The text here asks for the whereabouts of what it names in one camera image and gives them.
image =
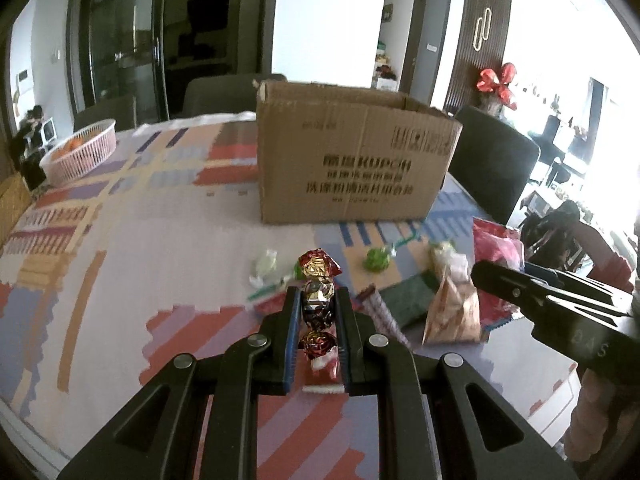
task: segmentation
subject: white wall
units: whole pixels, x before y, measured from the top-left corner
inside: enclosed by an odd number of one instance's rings
[[[465,0],[451,0],[440,68],[433,90],[433,98],[431,99],[431,105],[437,108],[444,106],[444,99],[449,88],[453,62],[458,49],[464,3]],[[404,64],[406,42],[409,38],[414,0],[385,0],[386,4],[394,4],[394,13],[391,21],[382,23],[380,27],[380,41],[386,44],[386,52],[391,57],[391,67],[396,75],[400,77],[402,75],[402,65]]]
[[[68,0],[36,0],[31,37],[34,97],[53,117],[59,138],[74,130],[66,77],[66,9]],[[60,59],[54,53],[60,51]]]
[[[14,97],[17,89],[17,75],[23,70],[29,72],[29,79],[33,84],[33,70],[31,67],[31,33],[33,31],[33,18],[36,12],[36,0],[29,0],[20,16],[14,22],[11,33],[11,44],[9,50],[9,80],[11,83],[11,96]],[[21,93],[18,100],[17,110],[14,106],[14,119],[16,127],[20,120],[35,105],[33,86],[30,90]]]
[[[272,72],[371,85],[384,0],[276,0]]]

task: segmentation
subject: plastic basket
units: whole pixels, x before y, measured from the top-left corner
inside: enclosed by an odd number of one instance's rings
[[[63,186],[85,176],[107,160],[116,149],[115,125],[116,121],[113,119],[90,124],[43,156],[40,167],[49,183],[56,187]],[[53,155],[71,139],[83,139],[84,143],[54,160]]]

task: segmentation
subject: dark green package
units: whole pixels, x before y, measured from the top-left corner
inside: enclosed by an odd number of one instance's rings
[[[398,322],[398,326],[404,328],[427,315],[427,309],[439,286],[436,275],[427,270],[404,282],[383,288],[380,290],[380,296]]]

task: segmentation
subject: gray door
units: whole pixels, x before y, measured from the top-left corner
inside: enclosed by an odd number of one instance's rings
[[[425,104],[431,104],[448,10],[449,0],[425,0],[420,44],[409,91],[411,97]]]

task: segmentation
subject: pink snack package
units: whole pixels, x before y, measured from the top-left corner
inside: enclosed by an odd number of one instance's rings
[[[524,245],[520,231],[501,224],[474,218],[474,252],[476,262],[489,260],[524,272]],[[478,290],[480,325],[485,332],[522,316],[520,309],[508,301]]]

